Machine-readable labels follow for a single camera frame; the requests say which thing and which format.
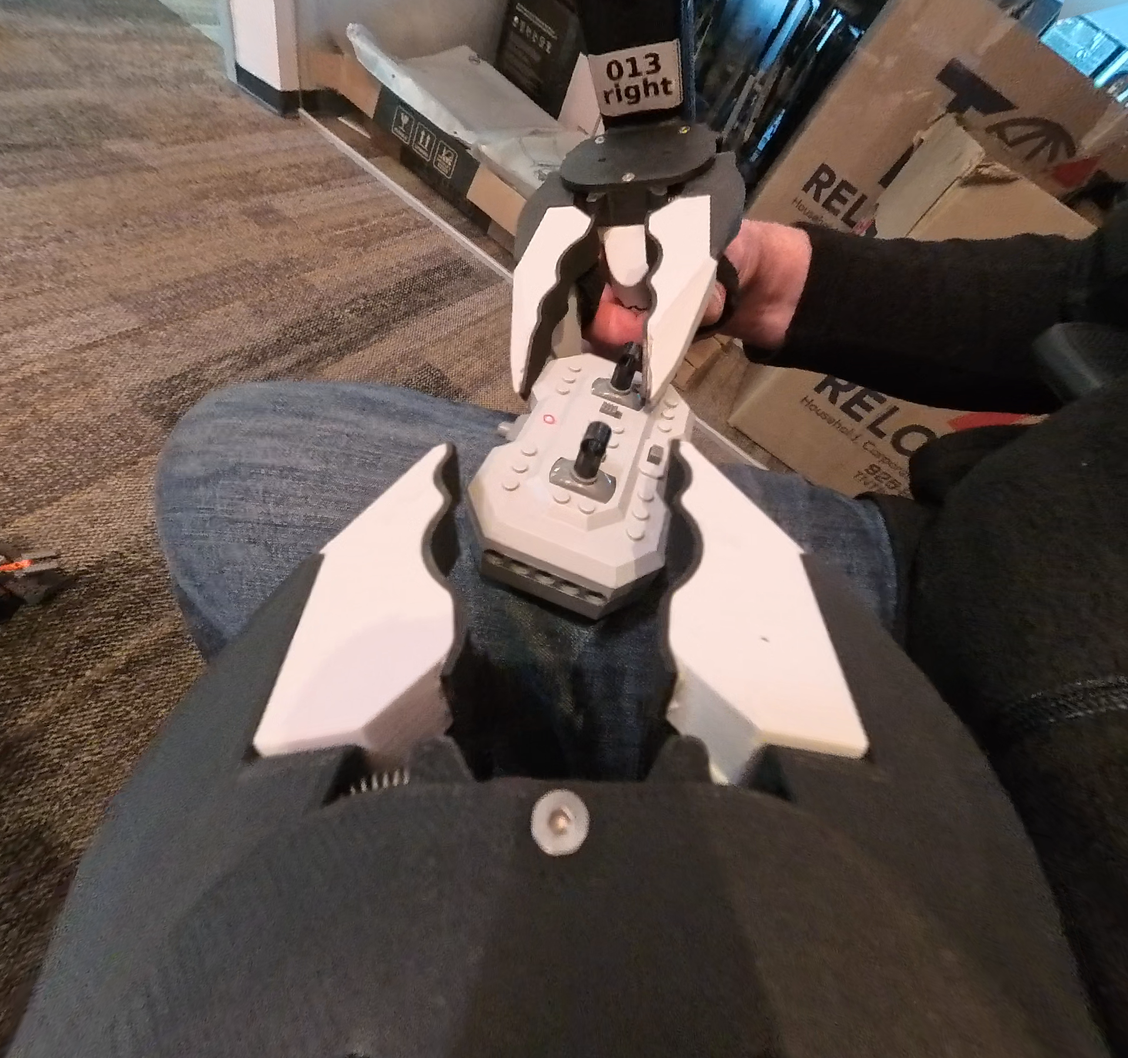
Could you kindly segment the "grey orange toy arm piece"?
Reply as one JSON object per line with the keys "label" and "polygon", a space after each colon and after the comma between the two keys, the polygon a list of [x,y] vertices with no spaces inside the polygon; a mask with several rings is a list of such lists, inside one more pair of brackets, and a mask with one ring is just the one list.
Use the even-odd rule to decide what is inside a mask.
{"label": "grey orange toy arm piece", "polygon": [[56,548],[26,549],[1,543],[1,623],[23,608],[39,606],[62,592],[71,578]]}

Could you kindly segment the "white pillar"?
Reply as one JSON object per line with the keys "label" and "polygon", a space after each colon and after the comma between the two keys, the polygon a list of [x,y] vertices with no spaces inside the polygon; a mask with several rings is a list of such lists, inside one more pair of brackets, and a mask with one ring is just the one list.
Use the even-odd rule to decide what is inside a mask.
{"label": "white pillar", "polygon": [[301,105],[297,0],[217,0],[228,78],[281,117]]}

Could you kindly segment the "person's right forearm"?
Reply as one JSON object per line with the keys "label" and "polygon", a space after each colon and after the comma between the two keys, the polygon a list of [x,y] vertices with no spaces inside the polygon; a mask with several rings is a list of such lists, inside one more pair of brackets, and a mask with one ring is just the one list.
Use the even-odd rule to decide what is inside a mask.
{"label": "person's right forearm", "polygon": [[769,364],[959,411],[1048,414],[1036,340],[1059,323],[1126,327],[1127,217],[1082,239],[879,239],[809,228],[812,258]]}

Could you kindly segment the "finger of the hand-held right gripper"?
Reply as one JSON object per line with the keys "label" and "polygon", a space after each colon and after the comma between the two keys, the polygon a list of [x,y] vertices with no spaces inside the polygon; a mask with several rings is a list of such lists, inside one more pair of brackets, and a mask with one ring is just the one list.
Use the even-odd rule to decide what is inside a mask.
{"label": "finger of the hand-held right gripper", "polygon": [[553,352],[554,334],[569,312],[578,279],[597,265],[592,214],[574,203],[543,209],[515,263],[510,314],[513,391],[528,399]]}
{"label": "finger of the hand-held right gripper", "polygon": [[642,360],[642,394],[656,402],[682,365],[713,294],[717,261],[712,252],[712,200],[680,195],[633,230],[641,258],[646,258],[647,241],[656,244]]}

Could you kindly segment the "flat white packaged boxes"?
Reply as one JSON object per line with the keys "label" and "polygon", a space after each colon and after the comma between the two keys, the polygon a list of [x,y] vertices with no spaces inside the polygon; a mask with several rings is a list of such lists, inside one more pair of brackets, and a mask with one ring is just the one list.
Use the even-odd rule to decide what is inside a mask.
{"label": "flat white packaged boxes", "polygon": [[576,60],[562,116],[554,117],[468,46],[398,60],[359,23],[346,36],[379,86],[377,123],[509,236],[569,151],[603,132],[585,55]]}

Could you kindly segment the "person's right hand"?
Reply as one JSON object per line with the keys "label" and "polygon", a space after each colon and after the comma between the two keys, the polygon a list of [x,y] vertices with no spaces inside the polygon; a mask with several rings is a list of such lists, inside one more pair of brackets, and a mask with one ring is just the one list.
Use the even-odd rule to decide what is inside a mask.
{"label": "person's right hand", "polygon": [[[812,240],[802,228],[743,219],[726,258],[739,292],[732,299],[716,282],[703,320],[739,340],[744,349],[779,350],[797,312],[812,261]],[[734,306],[721,324],[728,301]]]}

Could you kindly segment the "grey remote controller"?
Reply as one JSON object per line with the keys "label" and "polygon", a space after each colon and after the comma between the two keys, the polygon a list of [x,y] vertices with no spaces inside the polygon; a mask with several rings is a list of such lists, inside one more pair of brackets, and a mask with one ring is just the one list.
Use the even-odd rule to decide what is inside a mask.
{"label": "grey remote controller", "polygon": [[694,417],[673,389],[644,402],[641,360],[631,344],[545,365],[469,484],[483,576],[596,620],[664,567],[671,448]]}

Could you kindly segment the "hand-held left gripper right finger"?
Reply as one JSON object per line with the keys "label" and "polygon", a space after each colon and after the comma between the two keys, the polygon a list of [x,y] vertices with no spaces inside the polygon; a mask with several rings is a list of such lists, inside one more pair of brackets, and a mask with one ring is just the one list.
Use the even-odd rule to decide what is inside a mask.
{"label": "hand-held left gripper right finger", "polygon": [[804,550],[695,446],[675,446],[668,490],[690,543],[667,600],[671,726],[705,746],[719,784],[740,784],[769,746],[865,757]]}

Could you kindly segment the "open-flap cardboard box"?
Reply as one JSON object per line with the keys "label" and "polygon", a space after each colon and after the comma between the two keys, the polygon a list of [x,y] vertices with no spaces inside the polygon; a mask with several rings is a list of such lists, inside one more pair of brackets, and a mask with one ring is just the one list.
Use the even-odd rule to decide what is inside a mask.
{"label": "open-flap cardboard box", "polygon": [[997,117],[981,129],[940,117],[878,199],[867,233],[918,241],[1093,233],[1126,202],[1126,135],[1079,146],[1041,116]]}

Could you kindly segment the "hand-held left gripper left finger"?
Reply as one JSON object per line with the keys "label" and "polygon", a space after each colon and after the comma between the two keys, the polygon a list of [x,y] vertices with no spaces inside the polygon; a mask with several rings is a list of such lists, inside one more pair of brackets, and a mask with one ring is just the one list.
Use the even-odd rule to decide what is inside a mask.
{"label": "hand-held left gripper left finger", "polygon": [[456,448],[435,446],[320,549],[253,739],[259,755],[346,746],[399,764],[452,726],[459,493]]}

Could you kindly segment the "large printed cardboard box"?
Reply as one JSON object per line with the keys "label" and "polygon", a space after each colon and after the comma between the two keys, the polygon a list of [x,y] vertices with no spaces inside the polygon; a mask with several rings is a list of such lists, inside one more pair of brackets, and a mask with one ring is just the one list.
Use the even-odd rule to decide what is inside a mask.
{"label": "large printed cardboard box", "polygon": [[922,446],[1038,420],[931,407],[832,374],[755,367],[728,424],[814,484],[847,496],[907,496],[909,462]]}
{"label": "large printed cardboard box", "polygon": [[988,0],[889,0],[748,217],[860,230],[942,123],[1057,199],[1126,184],[1126,107],[1023,23]]}

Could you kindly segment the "black printed box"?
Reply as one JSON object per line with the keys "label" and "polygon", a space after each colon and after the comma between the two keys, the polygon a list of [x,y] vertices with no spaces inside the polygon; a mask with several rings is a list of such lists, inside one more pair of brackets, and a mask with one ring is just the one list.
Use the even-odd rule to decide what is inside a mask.
{"label": "black printed box", "polygon": [[495,69],[553,120],[559,118],[581,54],[569,0],[508,0]]}

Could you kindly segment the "person's blue jeans leg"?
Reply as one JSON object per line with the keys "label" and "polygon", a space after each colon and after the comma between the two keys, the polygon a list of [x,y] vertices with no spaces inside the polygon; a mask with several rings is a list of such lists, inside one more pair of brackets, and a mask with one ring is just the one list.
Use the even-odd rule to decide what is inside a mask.
{"label": "person's blue jeans leg", "polygon": [[[407,388],[262,382],[206,396],[160,457],[156,519],[174,596],[212,660],[289,572],[418,457],[456,446],[469,478],[508,414]],[[453,737],[481,778],[641,781],[670,733],[651,659],[662,587],[594,623],[479,576],[467,506],[449,580],[499,684],[452,693]]]}

